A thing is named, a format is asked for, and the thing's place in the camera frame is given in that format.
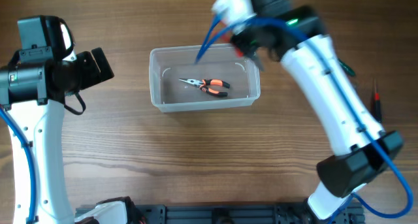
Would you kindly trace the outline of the clear plastic container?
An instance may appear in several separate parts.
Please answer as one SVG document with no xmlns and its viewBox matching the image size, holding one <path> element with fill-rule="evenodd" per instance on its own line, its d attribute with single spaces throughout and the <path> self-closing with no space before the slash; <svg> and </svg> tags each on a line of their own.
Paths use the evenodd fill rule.
<svg viewBox="0 0 418 224">
<path fill-rule="evenodd" d="M 250 106 L 261 95 L 259 70 L 230 44 L 215 44 L 198 63 L 200 46 L 150 53 L 150 95 L 161 112 Z"/>
</svg>

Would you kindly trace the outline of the red black screwdriver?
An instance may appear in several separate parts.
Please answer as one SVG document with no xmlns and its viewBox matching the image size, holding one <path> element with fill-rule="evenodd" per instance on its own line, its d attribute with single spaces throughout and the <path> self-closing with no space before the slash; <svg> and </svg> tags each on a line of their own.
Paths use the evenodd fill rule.
<svg viewBox="0 0 418 224">
<path fill-rule="evenodd" d="M 380 101 L 376 79 L 374 79 L 373 81 L 373 99 L 372 100 L 373 100 L 372 101 L 373 116 L 375 117 L 376 121 L 381 123 L 382 122 L 381 101 Z"/>
</svg>

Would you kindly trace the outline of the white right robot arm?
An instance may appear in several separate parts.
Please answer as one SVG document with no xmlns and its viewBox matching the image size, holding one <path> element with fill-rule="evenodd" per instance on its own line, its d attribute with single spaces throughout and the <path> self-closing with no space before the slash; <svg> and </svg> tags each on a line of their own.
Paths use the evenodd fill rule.
<svg viewBox="0 0 418 224">
<path fill-rule="evenodd" d="M 316 170 L 319 185 L 306 202 L 309 215 L 333 221 L 358 192 L 387 169 L 403 145 L 360 100 L 316 11 L 287 0 L 217 0 L 212 10 L 233 27 L 233 44 L 252 56 L 266 48 L 295 79 L 328 136 L 332 155 Z"/>
</svg>

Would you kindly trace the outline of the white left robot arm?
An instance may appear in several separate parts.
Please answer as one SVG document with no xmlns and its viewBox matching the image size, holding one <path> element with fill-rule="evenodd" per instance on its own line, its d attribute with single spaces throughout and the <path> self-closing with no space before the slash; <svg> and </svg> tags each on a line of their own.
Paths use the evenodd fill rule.
<svg viewBox="0 0 418 224">
<path fill-rule="evenodd" d="M 12 142 L 14 223 L 139 223 L 141 213 L 129 197 L 98 202 L 75 217 L 64 178 L 61 134 L 68 95 L 113 78 L 101 48 L 68 58 L 20 51 L 18 63 L 1 68 L 1 117 Z"/>
</svg>

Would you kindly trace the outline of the red handled cutter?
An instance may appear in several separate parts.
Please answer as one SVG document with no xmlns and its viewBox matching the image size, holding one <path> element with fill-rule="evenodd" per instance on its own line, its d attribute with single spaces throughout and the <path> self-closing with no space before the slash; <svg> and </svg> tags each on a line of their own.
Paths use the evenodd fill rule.
<svg viewBox="0 0 418 224">
<path fill-rule="evenodd" d="M 258 43 L 251 35 L 223 35 L 221 39 L 233 46 L 238 57 L 246 57 L 253 61 L 260 71 L 265 70 L 257 55 Z"/>
</svg>

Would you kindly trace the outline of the orange black needle-nose pliers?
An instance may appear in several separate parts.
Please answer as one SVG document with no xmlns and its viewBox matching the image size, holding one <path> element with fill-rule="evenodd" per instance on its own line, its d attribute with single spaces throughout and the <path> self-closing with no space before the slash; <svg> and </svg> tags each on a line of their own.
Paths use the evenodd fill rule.
<svg viewBox="0 0 418 224">
<path fill-rule="evenodd" d="M 219 87 L 223 87 L 227 89 L 231 87 L 229 83 L 224 82 L 222 80 L 218 80 L 218 79 L 197 80 L 197 79 L 191 79 L 191 78 L 179 78 L 179 81 L 195 86 L 196 88 L 200 89 L 202 92 L 208 95 L 214 96 L 214 97 L 227 97 L 228 93 L 224 91 L 214 90 L 210 88 L 210 86 L 219 86 Z"/>
</svg>

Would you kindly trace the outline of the green handled screwdriver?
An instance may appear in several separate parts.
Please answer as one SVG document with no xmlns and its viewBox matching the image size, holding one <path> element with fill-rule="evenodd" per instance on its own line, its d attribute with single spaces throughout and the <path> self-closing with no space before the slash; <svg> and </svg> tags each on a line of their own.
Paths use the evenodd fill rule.
<svg viewBox="0 0 418 224">
<path fill-rule="evenodd" d="M 341 59 L 338 59 L 338 62 L 340 64 L 341 68 L 344 70 L 344 72 L 348 76 L 350 76 L 350 77 L 356 77 L 355 71 L 349 65 L 347 65 L 345 62 L 343 62 Z"/>
</svg>

